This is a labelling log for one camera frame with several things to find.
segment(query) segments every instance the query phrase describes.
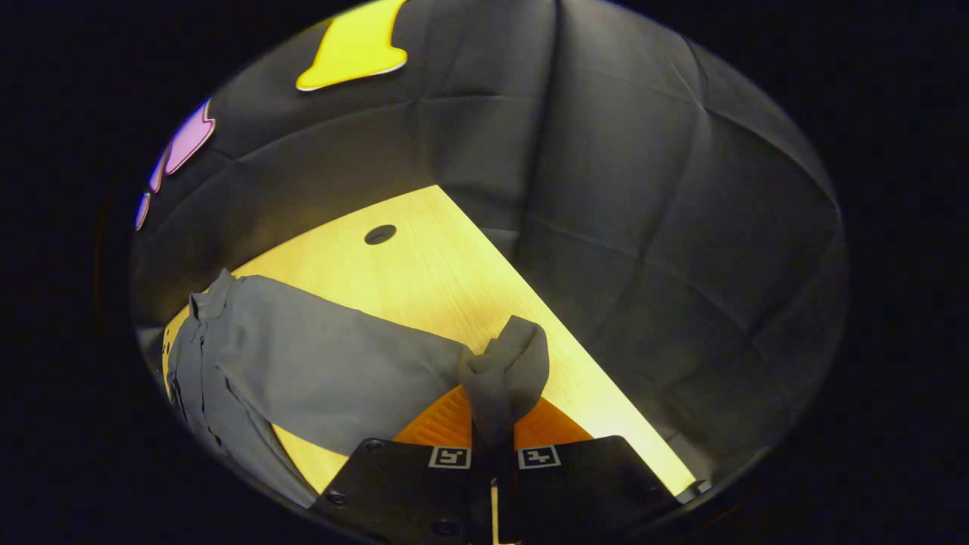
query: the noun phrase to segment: yellow sticker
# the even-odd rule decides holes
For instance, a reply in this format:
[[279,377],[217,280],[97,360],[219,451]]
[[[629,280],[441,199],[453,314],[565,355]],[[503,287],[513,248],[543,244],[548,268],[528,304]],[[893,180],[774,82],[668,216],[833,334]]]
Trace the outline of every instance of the yellow sticker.
[[403,66],[407,51],[391,46],[391,35],[397,12],[406,1],[376,0],[335,17],[313,66],[297,79],[297,89],[312,91]]

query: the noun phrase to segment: cloth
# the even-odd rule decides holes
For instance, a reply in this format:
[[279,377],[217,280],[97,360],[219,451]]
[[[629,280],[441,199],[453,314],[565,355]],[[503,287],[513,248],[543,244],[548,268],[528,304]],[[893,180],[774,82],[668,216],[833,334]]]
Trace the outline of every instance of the cloth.
[[487,446],[509,437],[548,382],[548,344],[538,324],[512,316],[484,354],[460,362],[458,378]]
[[538,401],[548,376],[545,332],[512,316],[485,353],[337,305],[263,276],[222,270],[189,316],[166,379],[207,448],[308,507],[315,492],[279,444],[275,424],[350,455],[393,437],[459,381],[491,440]]

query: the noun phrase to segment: screw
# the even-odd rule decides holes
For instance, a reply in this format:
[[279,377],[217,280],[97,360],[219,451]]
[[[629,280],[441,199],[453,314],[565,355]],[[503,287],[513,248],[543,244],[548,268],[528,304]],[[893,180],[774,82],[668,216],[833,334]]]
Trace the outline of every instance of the screw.
[[347,502],[347,497],[336,491],[327,492],[327,499],[334,505],[343,505]]

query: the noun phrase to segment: crumpled fabric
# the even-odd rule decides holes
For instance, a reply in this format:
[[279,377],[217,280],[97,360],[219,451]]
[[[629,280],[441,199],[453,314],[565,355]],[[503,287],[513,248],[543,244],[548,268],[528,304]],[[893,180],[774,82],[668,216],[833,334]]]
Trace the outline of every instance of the crumpled fabric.
[[484,354],[460,362],[457,376],[485,445],[499,444],[535,408],[548,382],[545,330],[512,316]]
[[394,437],[458,384],[486,444],[511,432],[548,376],[545,332],[512,316],[484,354],[337,305],[263,276],[222,270],[189,316],[166,376],[189,428],[296,503],[316,493],[270,423],[349,456],[367,437]]

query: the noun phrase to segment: purple sticker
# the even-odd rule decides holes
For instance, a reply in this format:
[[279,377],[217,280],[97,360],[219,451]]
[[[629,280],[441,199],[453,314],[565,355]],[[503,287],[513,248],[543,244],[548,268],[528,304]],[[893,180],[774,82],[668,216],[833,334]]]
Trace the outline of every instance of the purple sticker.
[[172,151],[169,153],[169,160],[165,162],[165,174],[170,176],[178,170],[197,149],[205,144],[208,137],[215,131],[215,119],[208,117],[208,103],[205,101],[201,108],[195,111],[185,124],[178,129],[178,133],[172,140]]
[[145,192],[141,196],[141,204],[138,205],[138,215],[135,216],[135,231],[141,229],[144,219],[148,217],[148,205],[151,203],[151,193]]
[[155,165],[155,171],[151,173],[151,177],[148,179],[148,187],[152,193],[158,193],[158,190],[162,188],[162,163],[164,162],[165,154],[162,153],[161,158],[158,159],[158,164]]

